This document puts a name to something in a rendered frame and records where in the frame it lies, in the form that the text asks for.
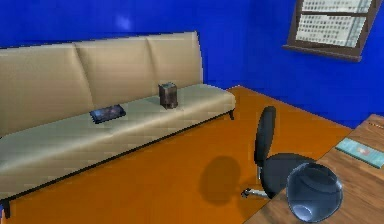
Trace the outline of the dark glass globe lamp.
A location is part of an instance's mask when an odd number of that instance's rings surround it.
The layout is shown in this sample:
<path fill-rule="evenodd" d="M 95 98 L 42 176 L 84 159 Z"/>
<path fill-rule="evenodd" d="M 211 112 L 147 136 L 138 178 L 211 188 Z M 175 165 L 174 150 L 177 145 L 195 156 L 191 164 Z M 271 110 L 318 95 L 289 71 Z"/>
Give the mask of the dark glass globe lamp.
<path fill-rule="evenodd" d="M 297 219 L 318 223 L 340 208 L 343 186 L 328 167 L 304 163 L 289 174 L 286 195 L 290 211 Z"/>

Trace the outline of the beige sofa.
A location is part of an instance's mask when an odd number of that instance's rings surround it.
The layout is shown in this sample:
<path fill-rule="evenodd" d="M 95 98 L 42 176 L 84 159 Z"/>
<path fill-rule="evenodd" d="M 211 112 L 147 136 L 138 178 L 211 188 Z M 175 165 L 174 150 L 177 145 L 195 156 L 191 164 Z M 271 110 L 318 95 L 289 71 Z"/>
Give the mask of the beige sofa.
<path fill-rule="evenodd" d="M 160 104 L 159 84 L 178 106 Z M 196 32 L 0 49 L 0 220 L 17 196 L 235 109 Z M 95 124 L 91 111 L 125 116 Z"/>

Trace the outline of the teal book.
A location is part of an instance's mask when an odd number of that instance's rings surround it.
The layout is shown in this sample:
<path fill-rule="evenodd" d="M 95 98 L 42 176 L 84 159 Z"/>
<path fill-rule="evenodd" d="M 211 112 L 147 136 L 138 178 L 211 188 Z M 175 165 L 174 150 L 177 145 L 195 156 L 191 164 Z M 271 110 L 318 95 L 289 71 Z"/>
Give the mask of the teal book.
<path fill-rule="evenodd" d="M 384 152 L 373 149 L 349 138 L 344 138 L 335 148 L 375 168 L 384 166 Z"/>

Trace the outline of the wooden desk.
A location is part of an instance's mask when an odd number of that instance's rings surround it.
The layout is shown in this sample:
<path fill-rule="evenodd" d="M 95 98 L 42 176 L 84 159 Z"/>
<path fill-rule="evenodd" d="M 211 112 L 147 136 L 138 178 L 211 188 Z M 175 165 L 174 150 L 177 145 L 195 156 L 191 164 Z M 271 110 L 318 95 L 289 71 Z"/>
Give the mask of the wooden desk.
<path fill-rule="evenodd" d="M 343 202 L 332 216 L 318 223 L 301 222 L 281 191 L 243 224 L 384 224 L 384 166 L 374 168 L 335 147 L 317 163 L 329 167 L 342 182 Z"/>

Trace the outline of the black office chair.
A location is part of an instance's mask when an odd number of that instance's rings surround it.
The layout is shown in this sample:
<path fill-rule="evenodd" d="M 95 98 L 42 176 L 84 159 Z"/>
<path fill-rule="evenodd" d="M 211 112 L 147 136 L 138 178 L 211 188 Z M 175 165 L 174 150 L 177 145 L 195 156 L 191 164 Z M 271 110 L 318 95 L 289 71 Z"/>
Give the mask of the black office chair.
<path fill-rule="evenodd" d="M 314 159 L 295 153 L 277 153 L 268 156 L 270 151 L 276 119 L 276 108 L 267 106 L 263 109 L 255 137 L 254 163 L 256 177 L 261 181 L 262 190 L 246 188 L 242 197 L 249 195 L 272 199 L 286 187 L 289 174 L 303 163 L 314 162 Z"/>

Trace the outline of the brown square box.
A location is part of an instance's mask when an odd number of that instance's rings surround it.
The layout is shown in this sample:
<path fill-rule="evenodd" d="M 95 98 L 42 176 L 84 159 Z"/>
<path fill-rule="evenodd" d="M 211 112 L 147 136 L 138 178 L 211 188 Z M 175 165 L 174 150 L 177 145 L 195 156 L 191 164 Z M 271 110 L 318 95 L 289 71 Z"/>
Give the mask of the brown square box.
<path fill-rule="evenodd" d="M 159 84 L 158 88 L 159 88 L 160 104 L 165 109 L 176 108 L 178 106 L 177 86 L 172 82 L 168 82 L 165 84 Z"/>

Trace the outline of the brown framed window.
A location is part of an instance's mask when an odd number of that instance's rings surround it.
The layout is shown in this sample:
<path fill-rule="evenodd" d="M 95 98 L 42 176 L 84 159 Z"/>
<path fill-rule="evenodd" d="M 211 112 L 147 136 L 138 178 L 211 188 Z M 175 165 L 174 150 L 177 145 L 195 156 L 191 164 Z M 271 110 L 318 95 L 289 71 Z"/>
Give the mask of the brown framed window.
<path fill-rule="evenodd" d="M 296 0 L 284 49 L 360 62 L 384 0 Z"/>

